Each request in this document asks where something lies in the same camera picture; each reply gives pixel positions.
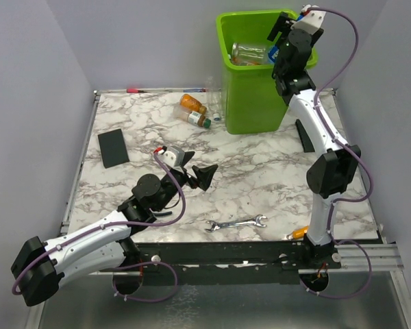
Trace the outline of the clear bottle blue label back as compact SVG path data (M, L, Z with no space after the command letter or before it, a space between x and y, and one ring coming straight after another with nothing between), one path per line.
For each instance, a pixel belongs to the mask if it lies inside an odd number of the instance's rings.
M273 45L267 52L267 60L269 64L274 64L276 62L279 49L276 45Z

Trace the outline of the brown tea bottle green cap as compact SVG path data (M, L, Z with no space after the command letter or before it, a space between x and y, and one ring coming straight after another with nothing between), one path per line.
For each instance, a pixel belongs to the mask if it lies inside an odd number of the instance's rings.
M173 116L176 119L180 119L191 125L203 127L205 129L210 128L211 123L212 123L211 120L206 118L203 114L190 110L189 108L186 108L182 106L181 104L174 105Z

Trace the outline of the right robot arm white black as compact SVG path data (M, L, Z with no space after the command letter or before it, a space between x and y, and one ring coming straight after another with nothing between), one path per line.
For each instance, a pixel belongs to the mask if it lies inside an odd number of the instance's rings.
M350 146L334 127L306 70L312 48L323 34L323 18L324 13L317 8L306 8L298 21L282 12L267 37L278 50L272 72L277 93L298 118L317 157L306 173L314 197L303 238L310 246L302 249L301 260L309 268L325 261L322 247L333 240L335 204L353 180L360 157L360 148Z

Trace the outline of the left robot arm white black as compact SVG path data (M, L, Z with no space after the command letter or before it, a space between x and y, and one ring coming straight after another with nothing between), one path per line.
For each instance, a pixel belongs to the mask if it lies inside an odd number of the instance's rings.
M132 236L148 227L178 222L186 211L184 186L209 189L218 165L193 166L189 174L185 166L194 154L176 147L156 149L153 158L165 171L163 178L143 175L130 198L85 228L47 241L35 236L24 242L11 266L12 294L22 296L27 306L35 306L70 281L96 271L161 266L161 261L143 260Z

